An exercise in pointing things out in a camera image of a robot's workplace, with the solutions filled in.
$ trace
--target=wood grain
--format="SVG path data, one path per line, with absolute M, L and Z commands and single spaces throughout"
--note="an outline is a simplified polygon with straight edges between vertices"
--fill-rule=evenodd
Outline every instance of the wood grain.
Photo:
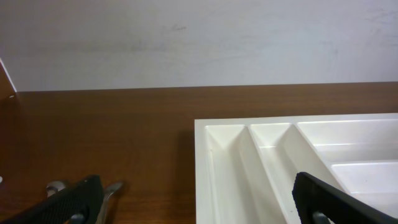
M 195 223 L 194 119 L 397 112 L 398 83 L 17 93 L 0 104 L 0 220 L 99 174 L 128 183 L 110 223 Z
M 6 71 L 0 63 L 0 100 L 3 100 L 10 95 L 13 95 L 14 93 L 14 89 L 12 88 L 11 83 L 8 80 Z

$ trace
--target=plastic drawer organizer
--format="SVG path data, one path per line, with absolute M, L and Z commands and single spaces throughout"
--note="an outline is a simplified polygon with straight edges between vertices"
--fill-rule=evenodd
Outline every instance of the plastic drawer organizer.
M 398 113 L 195 121 L 197 224 L 300 223 L 305 171 L 398 218 Z

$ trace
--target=black textured grip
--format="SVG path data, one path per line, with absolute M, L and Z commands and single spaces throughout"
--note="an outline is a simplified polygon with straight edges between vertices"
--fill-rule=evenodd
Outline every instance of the black textured grip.
M 77 213 L 84 216 L 84 223 L 95 224 L 103 197 L 100 177 L 91 175 L 1 224 L 64 224 Z
M 317 214 L 325 215 L 336 224 L 398 224 L 397 219 L 356 200 L 306 172 L 297 174 L 292 193 L 303 224 L 328 221 Z

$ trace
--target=white wall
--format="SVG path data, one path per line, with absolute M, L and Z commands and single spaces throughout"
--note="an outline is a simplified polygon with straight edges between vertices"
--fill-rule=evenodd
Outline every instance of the white wall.
M 2 0 L 18 91 L 398 81 L 398 0 Z

